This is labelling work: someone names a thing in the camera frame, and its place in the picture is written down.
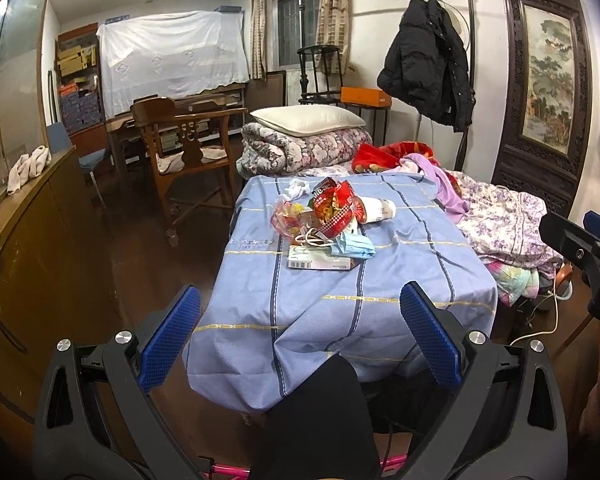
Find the white medicine box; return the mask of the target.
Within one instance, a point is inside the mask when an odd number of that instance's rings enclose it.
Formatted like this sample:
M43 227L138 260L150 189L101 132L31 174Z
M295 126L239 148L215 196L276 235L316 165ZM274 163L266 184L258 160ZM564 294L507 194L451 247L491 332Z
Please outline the white medicine box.
M287 266L297 270L349 271L354 262L348 257L334 256L329 247L291 245Z

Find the blue face mask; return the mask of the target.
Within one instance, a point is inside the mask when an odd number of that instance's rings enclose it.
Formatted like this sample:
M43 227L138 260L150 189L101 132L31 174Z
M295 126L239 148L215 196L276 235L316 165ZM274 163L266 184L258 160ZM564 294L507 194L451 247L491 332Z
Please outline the blue face mask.
M374 243L363 234L342 232L332 240L330 252L333 256L367 260L376 255L376 248Z

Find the clear candy wrapper bag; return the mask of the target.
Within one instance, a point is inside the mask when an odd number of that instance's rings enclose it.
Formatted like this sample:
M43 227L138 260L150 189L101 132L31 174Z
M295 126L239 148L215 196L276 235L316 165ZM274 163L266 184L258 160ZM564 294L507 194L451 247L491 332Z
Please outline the clear candy wrapper bag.
M279 200L271 217L272 228L287 240L295 240L297 236L316 226L316 222L317 218L311 208L288 200Z

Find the white paper cup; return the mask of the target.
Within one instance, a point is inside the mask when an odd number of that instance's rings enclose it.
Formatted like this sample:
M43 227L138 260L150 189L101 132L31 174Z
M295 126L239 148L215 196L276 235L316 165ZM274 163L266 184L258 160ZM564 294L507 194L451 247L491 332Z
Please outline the white paper cup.
M376 223L391 220L396 216L396 204L392 200L376 197L361 197L364 208L364 222Z

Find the red snack wrapper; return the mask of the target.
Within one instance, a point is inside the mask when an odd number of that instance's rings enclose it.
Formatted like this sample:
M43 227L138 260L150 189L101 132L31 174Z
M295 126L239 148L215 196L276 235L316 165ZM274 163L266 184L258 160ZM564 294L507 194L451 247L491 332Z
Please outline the red snack wrapper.
M314 186L309 207L320 222L318 230L330 240L343 233L353 220L359 224L366 221L362 200L348 181L324 178Z

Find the light blue checked bedsheet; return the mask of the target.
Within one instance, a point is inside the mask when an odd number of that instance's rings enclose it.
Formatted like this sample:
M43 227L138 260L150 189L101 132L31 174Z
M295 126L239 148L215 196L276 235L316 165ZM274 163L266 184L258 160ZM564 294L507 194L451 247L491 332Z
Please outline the light blue checked bedsheet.
M413 375L424 359L400 313L416 282L468 330L492 330L498 292L468 241L412 174L354 174L352 188L396 204L364 233L376 252L350 270L294 269L271 218L285 178L250 179L236 204L210 302L183 352L189 387L242 413L274 406L332 356L361 382Z

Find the lilac garment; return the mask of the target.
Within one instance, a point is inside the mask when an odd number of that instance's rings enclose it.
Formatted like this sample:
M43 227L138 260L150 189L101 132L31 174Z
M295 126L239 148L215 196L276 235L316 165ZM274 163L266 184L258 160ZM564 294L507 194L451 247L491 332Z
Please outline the lilac garment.
M469 205L458 194L450 177L428 157L410 153L400 159L403 169L418 168L419 172L437 187L436 200L443 206L445 214L457 224L469 212Z

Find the brown wooden cabinet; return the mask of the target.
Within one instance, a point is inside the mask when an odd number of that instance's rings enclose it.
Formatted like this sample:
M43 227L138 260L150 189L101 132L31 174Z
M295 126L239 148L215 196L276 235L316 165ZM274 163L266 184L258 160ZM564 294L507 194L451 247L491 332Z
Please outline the brown wooden cabinet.
M46 370L61 339L98 344L123 325L105 235L75 150L0 203L0 436L32 448Z

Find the dark carved framed painting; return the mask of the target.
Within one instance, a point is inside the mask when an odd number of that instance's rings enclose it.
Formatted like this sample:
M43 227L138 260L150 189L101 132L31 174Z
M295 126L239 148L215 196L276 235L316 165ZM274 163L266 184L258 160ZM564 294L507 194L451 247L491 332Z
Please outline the dark carved framed painting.
M492 181L568 216L590 132L592 82L580 0L505 0L506 110Z

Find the red patterned blanket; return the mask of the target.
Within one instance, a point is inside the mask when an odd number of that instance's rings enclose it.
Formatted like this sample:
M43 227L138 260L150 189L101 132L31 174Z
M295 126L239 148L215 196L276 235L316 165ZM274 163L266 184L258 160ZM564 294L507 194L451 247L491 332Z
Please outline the red patterned blanket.
M434 165L439 165L437 159L434 158L434 150L427 144L401 141L379 148L372 144L362 143L351 160L351 169L356 174L393 170L398 168L400 160L409 154L422 155Z

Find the cream pillow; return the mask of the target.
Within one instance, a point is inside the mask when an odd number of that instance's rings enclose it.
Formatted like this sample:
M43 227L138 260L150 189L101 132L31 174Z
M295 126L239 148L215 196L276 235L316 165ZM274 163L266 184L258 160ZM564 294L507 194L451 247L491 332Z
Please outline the cream pillow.
M365 120L350 110L326 104L265 107L250 115L265 127L299 138L366 126Z

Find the orange box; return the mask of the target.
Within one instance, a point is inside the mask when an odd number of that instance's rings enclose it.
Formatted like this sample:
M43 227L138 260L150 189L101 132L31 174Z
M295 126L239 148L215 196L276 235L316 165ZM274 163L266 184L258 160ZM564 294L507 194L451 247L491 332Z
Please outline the orange box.
M340 102L375 108L390 108L392 97L376 88L342 87Z

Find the bookshelf with boxes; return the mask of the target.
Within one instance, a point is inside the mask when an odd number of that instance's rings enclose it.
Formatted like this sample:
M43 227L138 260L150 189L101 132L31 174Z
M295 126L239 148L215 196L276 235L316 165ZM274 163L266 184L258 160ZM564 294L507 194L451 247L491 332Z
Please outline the bookshelf with boxes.
M102 71L98 24L87 24L56 39L55 68L61 120L69 134L102 125Z

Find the white lace cover cloth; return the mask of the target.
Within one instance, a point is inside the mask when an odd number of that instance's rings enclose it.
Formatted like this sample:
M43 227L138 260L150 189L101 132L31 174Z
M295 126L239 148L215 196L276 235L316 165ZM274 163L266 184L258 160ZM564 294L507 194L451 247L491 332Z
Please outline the white lace cover cloth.
M249 80L240 13L145 15L103 24L97 37L108 119L144 96L181 99Z

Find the beige patterned curtain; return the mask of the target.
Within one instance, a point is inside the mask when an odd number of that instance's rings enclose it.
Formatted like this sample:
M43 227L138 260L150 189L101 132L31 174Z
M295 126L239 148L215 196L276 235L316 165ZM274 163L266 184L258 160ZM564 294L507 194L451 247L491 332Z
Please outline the beige patterned curtain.
M347 70L349 65L351 15L351 0L320 0L318 4L316 43L338 47L343 70Z

